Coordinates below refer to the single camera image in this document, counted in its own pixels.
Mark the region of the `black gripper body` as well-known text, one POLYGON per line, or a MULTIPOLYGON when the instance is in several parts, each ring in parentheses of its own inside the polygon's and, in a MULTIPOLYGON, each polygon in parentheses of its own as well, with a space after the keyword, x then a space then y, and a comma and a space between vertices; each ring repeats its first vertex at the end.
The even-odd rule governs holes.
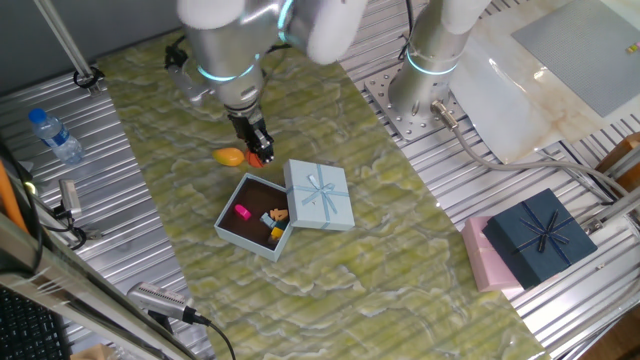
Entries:
POLYGON ((259 104, 252 104, 245 108, 227 107, 227 112, 239 139, 246 143, 266 142, 266 127, 259 104))

